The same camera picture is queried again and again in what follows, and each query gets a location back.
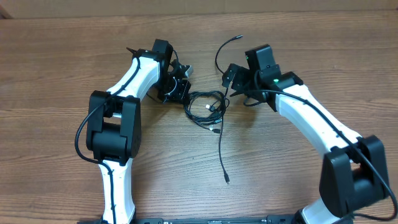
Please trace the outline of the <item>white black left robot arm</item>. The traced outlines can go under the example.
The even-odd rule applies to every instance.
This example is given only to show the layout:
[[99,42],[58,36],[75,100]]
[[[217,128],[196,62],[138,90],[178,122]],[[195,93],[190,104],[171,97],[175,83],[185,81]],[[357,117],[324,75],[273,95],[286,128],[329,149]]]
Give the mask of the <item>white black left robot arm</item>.
[[97,223],[134,223],[136,206],[132,197],[132,162],[142,140],[141,102],[152,88],[161,103],[188,101],[192,66],[182,65],[173,46],[157,39],[151,50],[131,50],[131,66],[114,86],[94,91],[88,114],[80,124],[75,147],[86,130],[86,147],[103,178],[104,212]]

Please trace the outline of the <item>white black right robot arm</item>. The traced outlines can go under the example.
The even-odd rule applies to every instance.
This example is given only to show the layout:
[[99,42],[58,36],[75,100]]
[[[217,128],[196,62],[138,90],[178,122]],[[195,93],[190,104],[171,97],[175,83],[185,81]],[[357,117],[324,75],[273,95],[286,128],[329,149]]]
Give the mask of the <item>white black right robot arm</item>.
[[363,137],[328,112],[294,72],[282,73],[270,45],[245,53],[248,67],[232,63],[223,72],[222,85],[234,95],[266,103],[288,119],[312,144],[322,159],[320,197],[301,208],[284,223],[352,223],[363,217],[358,211],[385,198],[392,200],[397,217],[397,198],[389,186],[385,148],[375,135]]

